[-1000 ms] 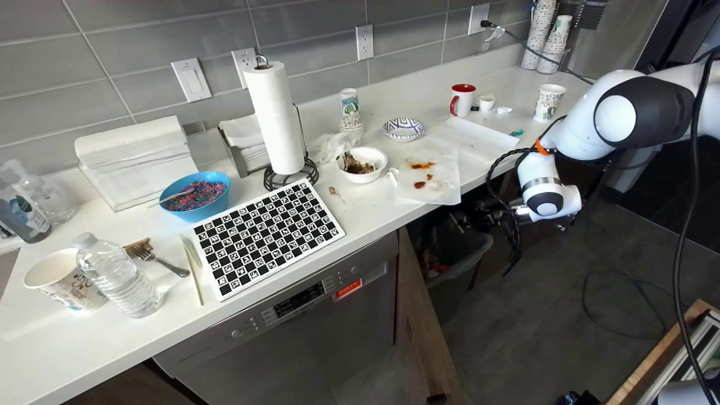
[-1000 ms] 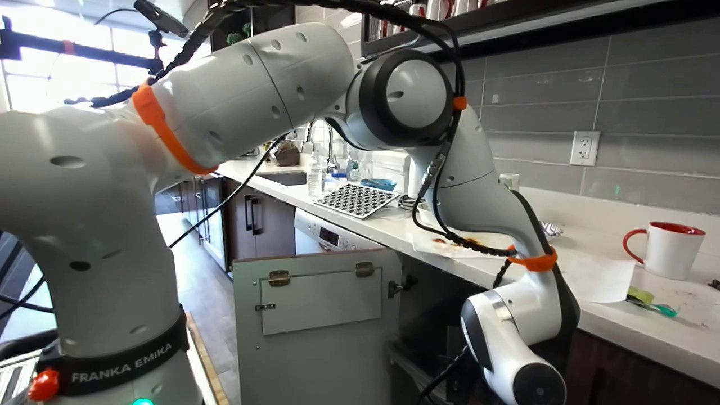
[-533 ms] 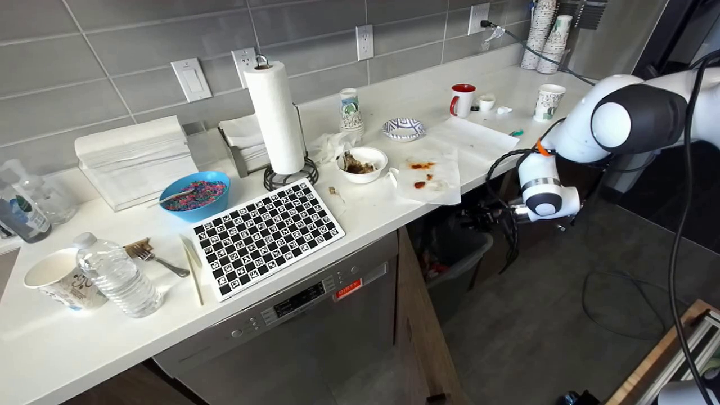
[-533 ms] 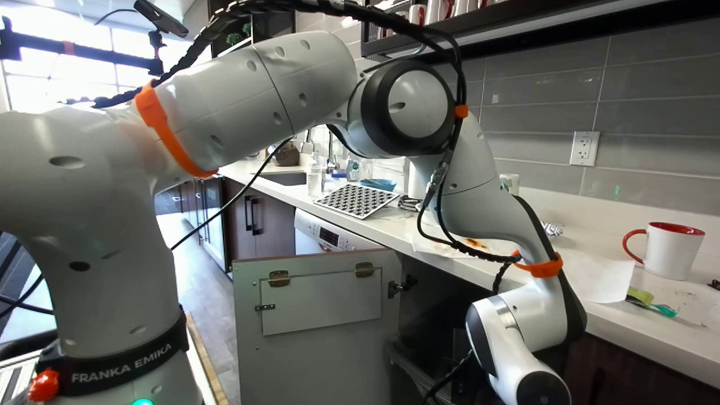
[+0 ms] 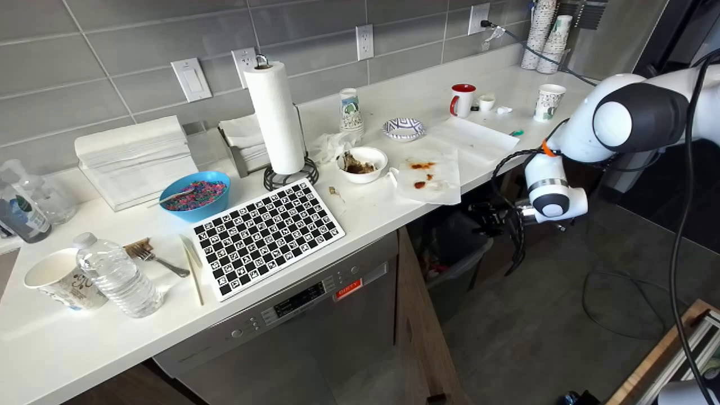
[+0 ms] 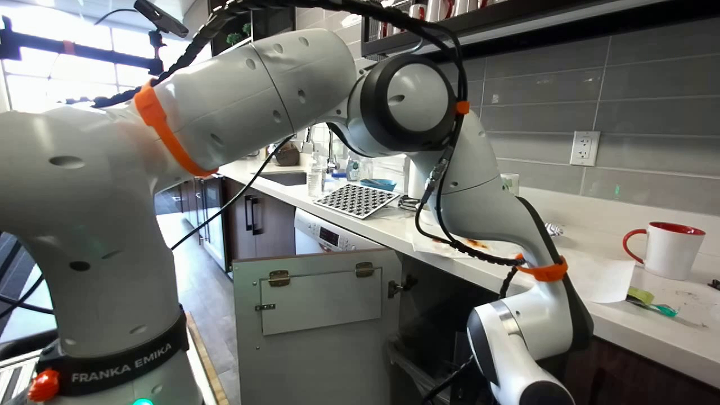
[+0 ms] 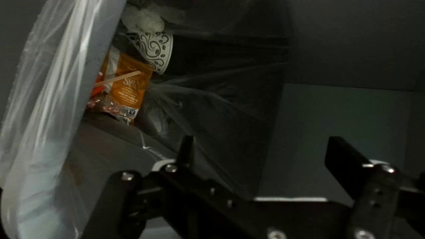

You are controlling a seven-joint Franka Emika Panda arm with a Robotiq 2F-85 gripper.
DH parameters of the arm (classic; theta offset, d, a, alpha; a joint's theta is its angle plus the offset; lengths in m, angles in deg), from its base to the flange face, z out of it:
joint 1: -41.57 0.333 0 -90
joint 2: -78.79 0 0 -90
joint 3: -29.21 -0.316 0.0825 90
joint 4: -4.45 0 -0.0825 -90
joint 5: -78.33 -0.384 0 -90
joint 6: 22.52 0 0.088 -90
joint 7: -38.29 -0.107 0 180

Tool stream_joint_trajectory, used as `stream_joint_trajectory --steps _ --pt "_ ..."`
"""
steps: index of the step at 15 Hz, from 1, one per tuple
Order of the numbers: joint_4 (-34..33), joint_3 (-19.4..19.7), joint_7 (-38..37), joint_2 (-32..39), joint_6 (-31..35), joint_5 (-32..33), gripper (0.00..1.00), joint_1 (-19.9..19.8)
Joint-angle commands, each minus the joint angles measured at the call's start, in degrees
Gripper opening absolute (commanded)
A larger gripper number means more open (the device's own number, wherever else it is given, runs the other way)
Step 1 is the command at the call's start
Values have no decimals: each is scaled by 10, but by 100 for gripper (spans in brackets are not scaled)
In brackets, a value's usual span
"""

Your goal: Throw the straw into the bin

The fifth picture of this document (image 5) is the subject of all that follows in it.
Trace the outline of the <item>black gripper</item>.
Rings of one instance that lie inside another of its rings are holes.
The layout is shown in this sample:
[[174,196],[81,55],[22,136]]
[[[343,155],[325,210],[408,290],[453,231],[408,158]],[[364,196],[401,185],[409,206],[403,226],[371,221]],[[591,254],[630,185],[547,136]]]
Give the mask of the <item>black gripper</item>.
[[509,204],[481,200],[473,204],[470,213],[488,236],[509,235],[517,248],[527,244],[522,215]]

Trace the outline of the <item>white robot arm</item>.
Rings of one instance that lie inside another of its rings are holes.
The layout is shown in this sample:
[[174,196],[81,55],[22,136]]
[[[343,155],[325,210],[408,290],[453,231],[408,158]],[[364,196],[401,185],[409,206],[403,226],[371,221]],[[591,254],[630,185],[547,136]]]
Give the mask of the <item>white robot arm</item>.
[[572,186],[564,163],[605,163],[615,155],[720,143],[720,66],[667,71],[653,79],[604,79],[538,146],[522,149],[527,200],[509,204],[519,222],[560,222],[589,211],[588,191]]

